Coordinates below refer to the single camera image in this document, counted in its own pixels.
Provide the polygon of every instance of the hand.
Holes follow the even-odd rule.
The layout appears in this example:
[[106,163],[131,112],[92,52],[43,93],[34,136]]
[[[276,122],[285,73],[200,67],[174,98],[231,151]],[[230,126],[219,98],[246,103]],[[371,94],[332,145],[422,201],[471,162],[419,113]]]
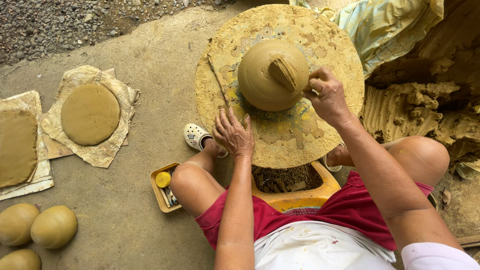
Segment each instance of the hand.
[[303,92],[303,97],[312,102],[318,116],[332,127],[337,128],[350,121],[352,113],[345,101],[343,84],[330,70],[321,67],[310,73],[308,85]]
[[255,148],[250,115],[246,114],[243,122],[245,127],[237,120],[232,107],[228,110],[228,117],[223,108],[220,110],[220,115],[217,113],[215,117],[213,134],[225,144],[235,160],[239,157],[251,159]]

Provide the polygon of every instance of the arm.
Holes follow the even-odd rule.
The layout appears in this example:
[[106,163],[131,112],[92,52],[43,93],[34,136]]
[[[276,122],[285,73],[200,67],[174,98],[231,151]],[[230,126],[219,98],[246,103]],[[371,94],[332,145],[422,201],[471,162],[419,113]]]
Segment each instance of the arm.
[[348,152],[399,250],[420,242],[441,243],[462,250],[440,215],[403,167],[348,110],[343,85],[331,71],[326,68],[314,71],[304,96],[312,102],[317,114],[333,126],[348,145]]
[[253,269],[253,202],[252,156],[253,139],[250,116],[245,115],[245,128],[237,120],[232,107],[217,114],[214,135],[233,155],[234,168],[223,208],[214,269]]

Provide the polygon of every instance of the white shirt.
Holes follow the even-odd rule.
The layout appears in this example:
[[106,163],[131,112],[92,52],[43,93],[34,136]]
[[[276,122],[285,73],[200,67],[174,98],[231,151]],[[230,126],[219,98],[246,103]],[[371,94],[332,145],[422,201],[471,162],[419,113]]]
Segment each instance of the white shirt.
[[[390,265],[395,262],[392,251],[353,229],[321,221],[278,228],[255,241],[254,252],[256,270],[395,269]],[[402,258],[406,270],[480,270],[465,252],[436,243],[408,245]]]

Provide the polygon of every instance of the red shorts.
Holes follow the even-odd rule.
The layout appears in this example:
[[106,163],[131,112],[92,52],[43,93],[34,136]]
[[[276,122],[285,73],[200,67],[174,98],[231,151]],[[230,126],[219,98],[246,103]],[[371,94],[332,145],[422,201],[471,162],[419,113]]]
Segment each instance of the red shorts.
[[[429,185],[415,183],[425,196],[433,190]],[[220,195],[205,213],[195,219],[214,249],[227,192],[228,190]],[[354,229],[377,244],[392,251],[396,250],[395,241],[357,172],[350,171],[345,186],[335,192],[315,214],[286,215],[258,197],[252,196],[252,199],[254,241],[292,222],[323,221]]]

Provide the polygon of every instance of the knee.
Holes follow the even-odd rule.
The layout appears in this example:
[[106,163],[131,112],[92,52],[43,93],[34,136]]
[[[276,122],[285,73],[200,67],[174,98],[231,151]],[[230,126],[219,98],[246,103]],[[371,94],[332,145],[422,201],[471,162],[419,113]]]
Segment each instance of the knee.
[[412,158],[445,172],[450,163],[448,151],[441,143],[423,136],[410,136],[398,142],[398,147],[408,149]]
[[175,191],[190,186],[192,181],[194,181],[195,175],[198,175],[200,170],[202,170],[202,168],[195,164],[182,163],[178,165],[170,180],[170,188],[172,189],[172,192],[175,193]]

